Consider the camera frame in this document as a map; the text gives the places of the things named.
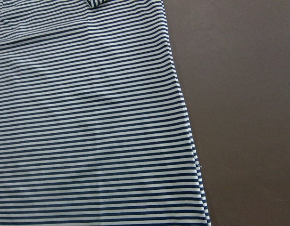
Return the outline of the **brown paper table cover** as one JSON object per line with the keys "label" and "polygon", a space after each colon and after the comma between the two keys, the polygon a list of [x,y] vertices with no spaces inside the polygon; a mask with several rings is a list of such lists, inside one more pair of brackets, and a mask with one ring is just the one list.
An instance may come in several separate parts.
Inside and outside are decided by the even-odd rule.
{"label": "brown paper table cover", "polygon": [[290,0],[166,0],[215,226],[290,226]]}

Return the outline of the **blue white striped polo shirt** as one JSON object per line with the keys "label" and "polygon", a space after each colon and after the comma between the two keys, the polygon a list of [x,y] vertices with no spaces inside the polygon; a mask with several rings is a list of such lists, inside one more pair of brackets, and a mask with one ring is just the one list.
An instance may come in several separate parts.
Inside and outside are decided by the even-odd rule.
{"label": "blue white striped polo shirt", "polygon": [[161,0],[0,0],[0,226],[208,226]]}

